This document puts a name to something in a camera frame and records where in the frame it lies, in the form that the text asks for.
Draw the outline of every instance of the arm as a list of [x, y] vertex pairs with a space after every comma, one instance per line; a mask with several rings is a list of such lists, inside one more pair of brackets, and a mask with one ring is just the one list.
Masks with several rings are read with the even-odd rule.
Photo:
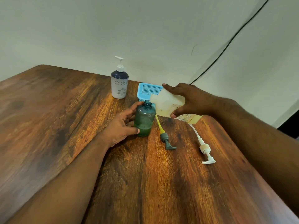
[[62, 173], [37, 192], [7, 224], [81, 223], [107, 150], [128, 135], [139, 133], [139, 129], [126, 124], [134, 120], [136, 108], [142, 103], [136, 102], [119, 113]]
[[210, 115], [225, 129], [248, 161], [282, 200], [299, 215], [299, 143], [246, 112], [237, 102], [217, 97], [195, 86], [163, 84], [186, 99], [171, 117]]

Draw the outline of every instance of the wooden table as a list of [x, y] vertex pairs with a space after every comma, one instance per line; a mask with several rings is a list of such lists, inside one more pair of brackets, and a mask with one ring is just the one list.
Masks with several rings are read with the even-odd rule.
[[[0, 83], [0, 223], [67, 167], [113, 116], [137, 101], [111, 96], [110, 77], [39, 65]], [[160, 118], [106, 154], [83, 223], [299, 223], [222, 127], [196, 129], [216, 163], [202, 165], [191, 127]]]

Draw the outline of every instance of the white and purple soap dispenser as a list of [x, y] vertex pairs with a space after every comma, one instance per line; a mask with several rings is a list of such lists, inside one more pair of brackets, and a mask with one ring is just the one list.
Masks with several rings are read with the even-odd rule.
[[119, 59], [119, 65], [117, 70], [111, 73], [111, 92], [112, 96], [117, 99], [125, 98], [127, 93], [127, 86], [129, 81], [129, 75], [124, 71], [122, 65], [123, 58], [115, 56]]

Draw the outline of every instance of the forearm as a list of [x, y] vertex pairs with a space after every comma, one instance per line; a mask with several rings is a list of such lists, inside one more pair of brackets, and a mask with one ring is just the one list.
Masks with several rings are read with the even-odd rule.
[[35, 194], [8, 223], [81, 223], [108, 144], [104, 135], [97, 135], [62, 173]]
[[248, 161], [297, 214], [299, 204], [299, 143], [221, 98], [212, 116], [222, 125]]

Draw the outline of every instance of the translucent green bottle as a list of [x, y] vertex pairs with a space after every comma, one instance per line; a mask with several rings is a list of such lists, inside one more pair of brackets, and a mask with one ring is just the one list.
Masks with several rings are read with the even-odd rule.
[[144, 101], [143, 105], [138, 106], [134, 121], [134, 127], [140, 130], [137, 136], [145, 137], [150, 134], [155, 115], [156, 109], [149, 100]]

